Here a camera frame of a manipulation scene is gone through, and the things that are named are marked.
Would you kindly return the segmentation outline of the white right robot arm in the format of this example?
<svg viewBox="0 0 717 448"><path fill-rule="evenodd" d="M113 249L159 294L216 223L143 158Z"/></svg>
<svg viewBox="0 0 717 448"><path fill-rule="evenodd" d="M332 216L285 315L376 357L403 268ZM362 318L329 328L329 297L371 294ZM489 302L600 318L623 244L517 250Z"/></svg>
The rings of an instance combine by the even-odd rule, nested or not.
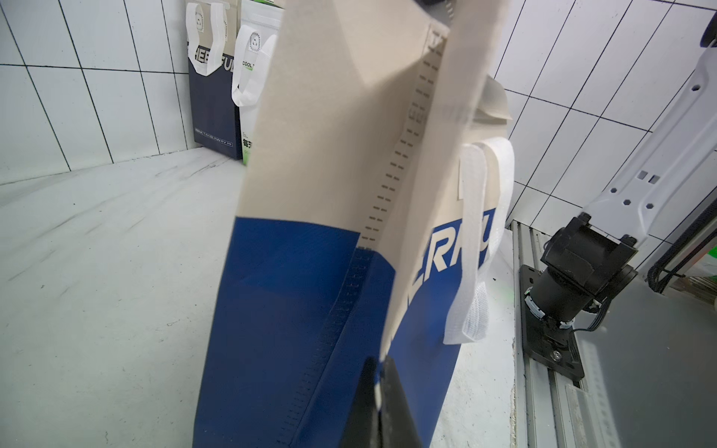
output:
<svg viewBox="0 0 717 448"><path fill-rule="evenodd" d="M629 261L661 209L716 148L716 22L700 39L695 71L637 155L546 244L546 268L524 294L537 320L571 327L582 311L603 319L636 276Z"/></svg>

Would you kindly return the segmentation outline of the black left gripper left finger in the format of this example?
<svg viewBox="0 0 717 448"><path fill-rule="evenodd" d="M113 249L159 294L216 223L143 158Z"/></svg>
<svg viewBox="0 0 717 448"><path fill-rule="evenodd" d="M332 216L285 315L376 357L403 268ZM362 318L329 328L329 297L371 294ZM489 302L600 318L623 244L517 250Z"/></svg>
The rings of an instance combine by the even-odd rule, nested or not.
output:
<svg viewBox="0 0 717 448"><path fill-rule="evenodd" d="M378 446L378 411L375 403L375 358L365 360L347 423L341 448L375 448Z"/></svg>

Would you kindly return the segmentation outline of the large blue beige cheerful bag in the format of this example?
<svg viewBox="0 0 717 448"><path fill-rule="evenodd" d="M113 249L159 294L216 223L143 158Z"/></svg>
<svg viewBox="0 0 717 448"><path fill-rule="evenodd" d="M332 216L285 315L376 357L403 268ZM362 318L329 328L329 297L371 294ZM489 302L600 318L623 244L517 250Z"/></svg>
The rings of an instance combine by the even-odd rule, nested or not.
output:
<svg viewBox="0 0 717 448"><path fill-rule="evenodd" d="M515 155L505 1L286 1L218 288L196 447L340 447L367 358L422 446L485 337Z"/></svg>

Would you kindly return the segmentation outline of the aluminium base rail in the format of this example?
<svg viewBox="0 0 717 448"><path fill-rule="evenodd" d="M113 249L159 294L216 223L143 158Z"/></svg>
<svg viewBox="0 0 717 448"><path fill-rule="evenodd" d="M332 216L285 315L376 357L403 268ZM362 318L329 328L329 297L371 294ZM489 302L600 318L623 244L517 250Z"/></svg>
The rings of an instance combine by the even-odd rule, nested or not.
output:
<svg viewBox="0 0 717 448"><path fill-rule="evenodd" d="M635 278L601 325L564 329L528 306L548 236L511 225L515 267L516 447L713 447L716 311Z"/></svg>

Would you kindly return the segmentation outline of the green white bag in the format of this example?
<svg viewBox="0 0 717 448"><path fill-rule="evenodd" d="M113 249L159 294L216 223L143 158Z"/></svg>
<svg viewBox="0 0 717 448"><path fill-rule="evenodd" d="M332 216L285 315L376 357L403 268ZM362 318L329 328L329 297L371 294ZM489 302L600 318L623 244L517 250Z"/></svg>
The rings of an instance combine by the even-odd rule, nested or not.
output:
<svg viewBox="0 0 717 448"><path fill-rule="evenodd" d="M248 165L261 95L283 20L286 1L242 1L235 39L232 99L239 109L242 162Z"/></svg>

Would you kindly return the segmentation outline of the navy beige small bag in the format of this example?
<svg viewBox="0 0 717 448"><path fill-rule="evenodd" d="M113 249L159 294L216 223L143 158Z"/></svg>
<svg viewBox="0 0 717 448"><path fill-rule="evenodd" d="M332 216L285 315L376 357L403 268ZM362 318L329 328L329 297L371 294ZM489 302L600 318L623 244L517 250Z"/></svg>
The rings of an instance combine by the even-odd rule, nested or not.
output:
<svg viewBox="0 0 717 448"><path fill-rule="evenodd" d="M233 102L239 1L188 1L185 6L194 141L242 158L239 109Z"/></svg>

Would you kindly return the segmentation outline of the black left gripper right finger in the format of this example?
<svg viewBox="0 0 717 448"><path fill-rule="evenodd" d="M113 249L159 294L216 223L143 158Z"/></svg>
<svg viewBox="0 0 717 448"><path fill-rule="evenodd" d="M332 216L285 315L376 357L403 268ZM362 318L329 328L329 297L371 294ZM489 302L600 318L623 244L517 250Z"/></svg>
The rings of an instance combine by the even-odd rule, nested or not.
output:
<svg viewBox="0 0 717 448"><path fill-rule="evenodd" d="M386 357L380 374L379 439L384 448L422 446L395 361Z"/></svg>

